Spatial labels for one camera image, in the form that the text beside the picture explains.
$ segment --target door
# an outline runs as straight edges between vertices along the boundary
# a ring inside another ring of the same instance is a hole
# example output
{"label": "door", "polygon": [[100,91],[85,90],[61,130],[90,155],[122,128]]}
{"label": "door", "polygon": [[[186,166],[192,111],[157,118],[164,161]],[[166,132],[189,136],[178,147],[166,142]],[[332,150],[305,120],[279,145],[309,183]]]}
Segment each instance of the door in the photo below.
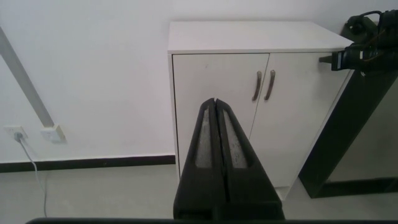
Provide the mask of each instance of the door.
{"label": "door", "polygon": [[326,55],[330,53],[269,57],[250,143],[274,187],[290,186],[298,176],[348,74],[348,70],[332,72],[330,64],[318,63]]}
{"label": "door", "polygon": [[269,54],[173,55],[175,113],[180,175],[187,158],[200,105],[209,98],[229,104],[250,135]]}

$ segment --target cabinet handle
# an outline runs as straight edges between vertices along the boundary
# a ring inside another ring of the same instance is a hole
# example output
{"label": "cabinet handle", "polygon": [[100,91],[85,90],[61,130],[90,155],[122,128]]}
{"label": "cabinet handle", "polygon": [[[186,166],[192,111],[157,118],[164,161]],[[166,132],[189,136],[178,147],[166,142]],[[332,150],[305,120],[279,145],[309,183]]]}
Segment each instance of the cabinet handle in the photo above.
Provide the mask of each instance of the cabinet handle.
{"label": "cabinet handle", "polygon": [[267,94],[264,97],[264,100],[268,100],[269,97],[271,96],[272,87],[274,86],[274,81],[275,81],[275,70],[271,70],[271,79],[269,80],[269,86],[268,86]]}
{"label": "cabinet handle", "polygon": [[259,96],[260,92],[260,86],[261,86],[261,72],[257,72],[257,84],[256,84],[256,91],[254,92],[254,96],[251,98],[252,101],[255,101],[257,97]]}

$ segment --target floor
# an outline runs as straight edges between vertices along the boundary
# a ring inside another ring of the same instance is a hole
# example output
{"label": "floor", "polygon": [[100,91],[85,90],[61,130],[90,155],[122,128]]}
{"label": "floor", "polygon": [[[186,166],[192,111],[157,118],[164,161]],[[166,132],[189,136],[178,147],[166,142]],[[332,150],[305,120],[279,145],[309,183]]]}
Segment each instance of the floor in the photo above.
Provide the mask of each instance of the floor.
{"label": "floor", "polygon": [[[172,218],[174,165],[43,171],[49,217]],[[33,172],[0,174],[0,223],[43,216]],[[283,202],[287,219],[395,219],[398,194],[310,199],[299,180]]]}

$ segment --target wall outlet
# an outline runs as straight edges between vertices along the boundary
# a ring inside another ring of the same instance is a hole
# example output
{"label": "wall outlet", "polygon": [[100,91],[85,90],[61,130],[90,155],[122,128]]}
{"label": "wall outlet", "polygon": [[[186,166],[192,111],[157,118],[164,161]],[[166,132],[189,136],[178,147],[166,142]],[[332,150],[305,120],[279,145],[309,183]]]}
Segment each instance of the wall outlet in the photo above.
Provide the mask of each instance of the wall outlet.
{"label": "wall outlet", "polygon": [[14,133],[21,133],[24,138],[27,138],[27,135],[22,126],[8,125],[4,126],[3,128],[13,139],[14,139]]}
{"label": "wall outlet", "polygon": [[62,142],[65,140],[65,135],[63,135],[61,127],[58,124],[51,128],[43,128],[40,132],[44,139],[50,142]]}

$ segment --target power cord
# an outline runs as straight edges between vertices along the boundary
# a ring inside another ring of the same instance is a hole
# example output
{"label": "power cord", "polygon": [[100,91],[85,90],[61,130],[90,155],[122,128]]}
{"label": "power cord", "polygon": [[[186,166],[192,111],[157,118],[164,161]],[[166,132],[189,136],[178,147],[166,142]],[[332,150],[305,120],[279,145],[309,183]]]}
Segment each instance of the power cord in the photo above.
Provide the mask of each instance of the power cord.
{"label": "power cord", "polygon": [[41,183],[41,181],[39,180],[39,175],[37,174],[37,166],[36,163],[32,160],[32,158],[30,158],[29,153],[27,153],[25,146],[23,145],[21,139],[23,139],[24,136],[22,135],[22,133],[15,133],[14,134],[14,139],[15,141],[17,141],[23,148],[26,156],[28,157],[28,159],[30,160],[30,162],[33,164],[34,168],[35,168],[35,176],[36,176],[36,181],[37,183],[39,183],[40,188],[42,189],[43,193],[44,193],[44,205],[43,205],[43,211],[44,211],[44,216],[47,218],[47,209],[46,209],[46,203],[47,203],[47,193]]}

